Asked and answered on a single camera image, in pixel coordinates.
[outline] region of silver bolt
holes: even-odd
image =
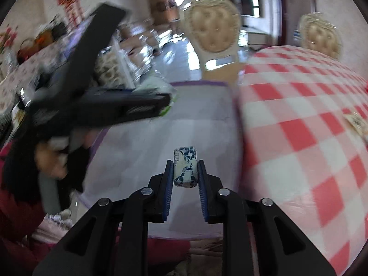
[[[98,201],[98,205],[99,206],[106,206],[110,203],[110,200],[108,198],[101,198],[99,201]]]
[[[262,204],[264,206],[271,206],[271,205],[273,205],[273,201],[269,198],[264,198],[264,199],[262,199]]]
[[[226,188],[222,188],[222,189],[219,189],[218,193],[221,196],[228,196],[228,195],[230,195],[230,190],[226,189]]]
[[[149,188],[149,187],[146,187],[146,188],[143,188],[142,189],[141,193],[143,195],[151,195],[153,193],[153,190],[151,188]]]

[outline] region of red and white tablecloth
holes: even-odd
[[[368,238],[368,151],[343,117],[367,119],[366,83],[328,56],[285,46],[256,53],[240,86],[240,191],[273,199],[338,275]]]

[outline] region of tufted chair back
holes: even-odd
[[[185,0],[179,12],[181,27],[203,72],[210,60],[233,56],[239,61],[240,15],[234,4],[229,0]]]
[[[335,26],[325,21],[321,13],[305,14],[299,25],[302,47],[321,52],[334,59],[341,56],[342,44]]]

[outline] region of small rectangular package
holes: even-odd
[[[174,184],[184,188],[197,186],[197,154],[193,146],[174,150]]]

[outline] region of tv screen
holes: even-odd
[[[259,0],[233,0],[241,15],[261,17]]]

